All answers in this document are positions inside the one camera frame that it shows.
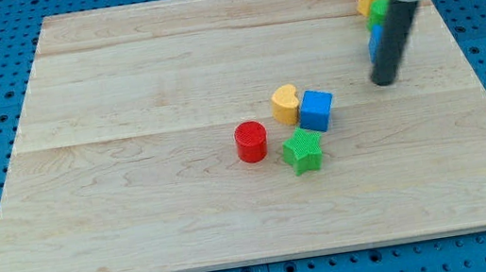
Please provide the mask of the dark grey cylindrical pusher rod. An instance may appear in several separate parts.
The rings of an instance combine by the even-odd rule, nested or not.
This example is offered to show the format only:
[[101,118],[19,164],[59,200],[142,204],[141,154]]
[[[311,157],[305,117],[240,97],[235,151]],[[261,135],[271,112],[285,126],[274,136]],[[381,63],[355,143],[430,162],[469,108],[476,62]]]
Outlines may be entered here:
[[374,84],[385,87],[396,81],[418,5],[416,0],[389,1],[370,75]]

